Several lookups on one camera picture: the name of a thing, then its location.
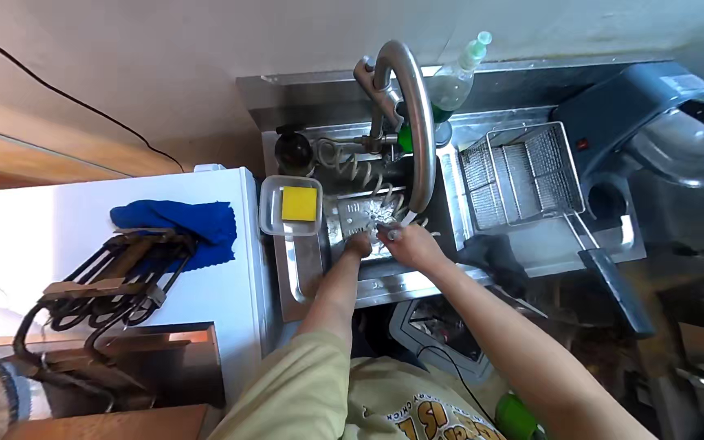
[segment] black cord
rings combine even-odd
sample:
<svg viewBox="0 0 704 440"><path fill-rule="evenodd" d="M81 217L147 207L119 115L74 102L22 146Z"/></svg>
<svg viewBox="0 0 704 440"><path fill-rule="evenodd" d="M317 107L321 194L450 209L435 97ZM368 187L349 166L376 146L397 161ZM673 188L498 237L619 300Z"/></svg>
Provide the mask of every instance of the black cord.
<svg viewBox="0 0 704 440"><path fill-rule="evenodd" d="M498 429L498 428L496 427L496 424L494 423L493 417L491 417L491 416L488 415L488 412L485 411L485 408L483 408L483 406L480 405L480 401L477 400L476 397L474 397L474 393L472 393L472 390L470 390L470 389L469 389L469 386L466 385L466 381L463 380L463 375L461 375L461 369L458 368L458 365L455 363L455 360L452 358L452 356L450 356L450 353L447 353L447 351L445 351L444 348L442 348L442 347L437 347L436 345L424 345L422 348L420 348L420 349L417 351L417 357L418 357L418 359L420 358L420 353L422 353L422 351L425 350L426 348L435 348L435 349L437 349L437 350L440 350L441 352L444 353L445 356L447 356L448 359L450 359L450 362L452 362L452 365L455 367L455 371L458 372L458 379L461 380L461 383L463 384L463 387L466 388L466 392L467 392L470 396L472 396L472 398L474 399L474 403L476 403L477 406L480 407L480 411L482 411L483 414L485 414L485 417L488 418L488 421L491 423L491 425L494 425L494 428Z"/></svg>
<svg viewBox="0 0 704 440"><path fill-rule="evenodd" d="M149 150L151 150L151 151L153 151L153 152L155 152L155 153L159 153L159 154L161 154L162 156L165 156L165 157L169 158L170 160L172 160L173 162L175 162L175 164L178 165L178 167L181 168L181 172L184 172L184 167L181 166L181 164L180 164L178 161L176 161L174 157L172 157L170 154L167 154L167 153L165 153L165 152L163 152L163 151L159 151L159 150L157 150L156 148L152 147L151 144L149 143L149 141L145 140L145 138L144 138L140 133L136 132L134 129L130 128L128 125L125 125L124 123L118 121L117 119L113 118L112 116L108 116L108 115L107 115L106 113L104 113L102 110L97 110L97 109L95 109L94 107L92 107L92 106L90 106L90 105L84 103L84 102L81 101L80 99L74 98L73 96L71 96L71 95L69 95L69 94L67 94L67 93L65 93L65 92L63 92L63 91L61 91L61 90L59 90L58 88L56 88L56 87L54 87L54 86L52 86L52 85L49 85L49 84L48 84L47 82L45 82L42 78L40 78L39 76L37 76L37 74L35 74L35 73L32 72L31 70L29 70L28 67L26 67L23 63L21 63L20 61L18 61L14 56L10 55L5 49L3 49L3 48L1 48L1 47L0 47L0 54L1 54L2 56L4 56L6 59L8 59L10 62L12 62L14 65L18 66L21 70L23 70L24 72L26 72L27 75L29 75L30 77L34 78L34 81L40 83L41 85L45 86L45 87L48 88L49 90L52 90L52 91L58 93L59 95L62 95L63 97L69 99L70 101L72 101L73 103L75 103L75 104L77 104L77 105L79 105L79 106L83 106L84 108L93 111L94 113L96 113L96 114L98 114L98 115L104 117L104 118L107 119L108 121L111 121L113 124L116 124L116 125L118 125L119 127L122 127L124 130L127 130L128 132L132 133L133 135L138 136L138 138L143 141L143 143L145 144L145 146L149 147Z"/></svg>

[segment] blue cloth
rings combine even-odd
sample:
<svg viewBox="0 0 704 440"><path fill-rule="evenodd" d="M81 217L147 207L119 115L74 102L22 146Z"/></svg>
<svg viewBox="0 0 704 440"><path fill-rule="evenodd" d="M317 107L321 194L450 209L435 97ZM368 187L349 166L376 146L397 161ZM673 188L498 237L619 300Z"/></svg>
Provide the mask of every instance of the blue cloth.
<svg viewBox="0 0 704 440"><path fill-rule="evenodd" d="M184 271L218 265L235 259L235 213L230 202L187 205L171 200L137 200L110 210L110 220L122 229L175 228L191 233L197 240L197 252ZM178 263L168 272L175 272Z"/></svg>

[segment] hand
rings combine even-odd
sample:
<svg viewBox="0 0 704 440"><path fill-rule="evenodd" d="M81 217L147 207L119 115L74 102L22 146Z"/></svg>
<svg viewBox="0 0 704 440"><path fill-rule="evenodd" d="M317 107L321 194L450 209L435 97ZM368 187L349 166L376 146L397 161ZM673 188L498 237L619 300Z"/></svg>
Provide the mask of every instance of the hand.
<svg viewBox="0 0 704 440"><path fill-rule="evenodd" d="M371 254L371 241L368 239L367 233L356 233L347 239L347 244L344 246L344 253L347 252L365 258Z"/></svg>
<svg viewBox="0 0 704 440"><path fill-rule="evenodd" d="M422 273L430 273L436 268L453 264L439 248L431 233L419 225L408 225L401 230L401 237L396 240L387 239L387 231L379 229L376 235L387 246L396 260L402 265L417 269Z"/></svg>

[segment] faucet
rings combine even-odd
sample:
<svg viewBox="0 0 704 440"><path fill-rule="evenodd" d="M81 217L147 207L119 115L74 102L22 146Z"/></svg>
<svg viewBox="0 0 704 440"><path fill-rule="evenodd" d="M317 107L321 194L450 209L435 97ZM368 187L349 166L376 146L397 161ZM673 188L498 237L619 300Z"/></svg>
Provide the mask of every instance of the faucet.
<svg viewBox="0 0 704 440"><path fill-rule="evenodd" d="M390 84L392 72L396 73L403 99ZM433 195L436 144L433 140L431 103L415 56L404 43L390 40L379 50L376 64L372 64L367 56L357 62L354 78L375 104L372 110L370 140L367 143L369 153L380 154L382 145L394 143L392 136L383 134L383 118L386 117L398 133L404 124L404 117L396 112L396 106L401 101L405 102L415 159L409 210L419 214L428 206Z"/></svg>

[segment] t-shirt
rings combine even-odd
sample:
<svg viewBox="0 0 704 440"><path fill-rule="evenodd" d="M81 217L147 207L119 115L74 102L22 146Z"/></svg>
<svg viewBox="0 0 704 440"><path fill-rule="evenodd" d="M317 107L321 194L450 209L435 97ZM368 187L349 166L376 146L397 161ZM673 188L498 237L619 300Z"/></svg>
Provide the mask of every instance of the t-shirt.
<svg viewBox="0 0 704 440"><path fill-rule="evenodd" d="M329 333L294 337L265 358L210 440L504 440L425 370L346 353Z"/></svg>

